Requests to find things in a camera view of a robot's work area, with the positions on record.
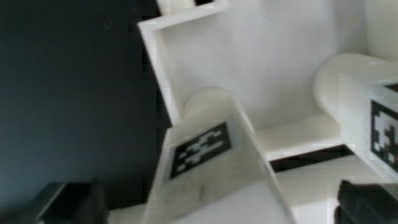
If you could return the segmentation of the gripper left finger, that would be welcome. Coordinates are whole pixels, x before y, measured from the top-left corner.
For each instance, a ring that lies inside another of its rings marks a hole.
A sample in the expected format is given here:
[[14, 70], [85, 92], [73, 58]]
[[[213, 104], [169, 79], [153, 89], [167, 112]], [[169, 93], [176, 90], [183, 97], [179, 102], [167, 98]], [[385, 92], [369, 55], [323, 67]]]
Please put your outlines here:
[[105, 188], [98, 180], [48, 184], [34, 224], [108, 224]]

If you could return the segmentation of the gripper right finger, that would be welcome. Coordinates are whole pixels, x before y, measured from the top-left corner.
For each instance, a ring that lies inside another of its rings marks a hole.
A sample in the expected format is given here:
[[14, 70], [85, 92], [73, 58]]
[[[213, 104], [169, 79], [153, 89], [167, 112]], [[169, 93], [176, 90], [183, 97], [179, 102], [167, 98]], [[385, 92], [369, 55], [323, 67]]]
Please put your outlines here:
[[341, 181], [334, 224], [398, 224], [398, 184]]

